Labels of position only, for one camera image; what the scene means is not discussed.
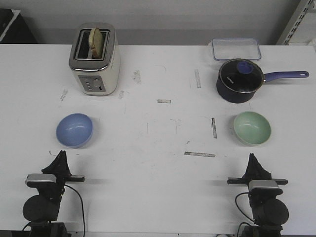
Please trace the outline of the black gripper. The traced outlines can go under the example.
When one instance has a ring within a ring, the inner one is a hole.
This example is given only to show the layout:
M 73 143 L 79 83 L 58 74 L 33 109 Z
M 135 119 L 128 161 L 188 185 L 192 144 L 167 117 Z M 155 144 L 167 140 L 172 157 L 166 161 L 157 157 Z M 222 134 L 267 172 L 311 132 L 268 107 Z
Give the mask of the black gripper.
M 73 175 L 70 172 L 66 151 L 60 151 L 55 160 L 48 168 L 41 170 L 43 174 L 53 175 L 56 179 L 53 182 L 45 181 L 40 189 L 40 194 L 45 198 L 60 198 L 65 191 L 67 182 L 84 182 L 84 175 Z
M 258 162 L 253 153 L 249 154 L 248 165 L 245 174 L 240 178 L 229 177 L 228 185 L 248 185 L 251 181 L 275 181 L 278 185 L 287 185 L 286 179 L 272 178 L 271 173 L 266 171 Z

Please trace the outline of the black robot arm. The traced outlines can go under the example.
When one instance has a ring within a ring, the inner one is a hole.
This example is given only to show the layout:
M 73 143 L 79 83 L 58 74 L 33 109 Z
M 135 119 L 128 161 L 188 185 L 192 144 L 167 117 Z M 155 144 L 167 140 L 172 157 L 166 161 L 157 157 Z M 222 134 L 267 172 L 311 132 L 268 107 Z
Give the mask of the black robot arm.
M 289 218 L 287 206 L 279 199 L 278 195 L 283 194 L 280 185 L 286 185 L 286 179 L 274 179 L 271 173 L 266 171 L 258 162 L 253 153 L 249 154 L 245 174 L 240 178 L 229 177 L 228 184 L 246 185 L 248 192 L 240 193 L 235 197 L 247 195 L 252 211 L 252 217 L 241 213 L 253 224 L 242 222 L 245 225 L 243 230 L 238 229 L 238 237 L 279 237 L 283 230 L 282 225 Z
M 41 173 L 27 175 L 25 184 L 35 188 L 38 195 L 30 197 L 23 206 L 23 216 L 29 221 L 30 237 L 70 237 L 63 222 L 57 222 L 62 196 L 67 182 L 84 182 L 82 175 L 72 175 L 66 152 L 61 150 L 54 161 Z

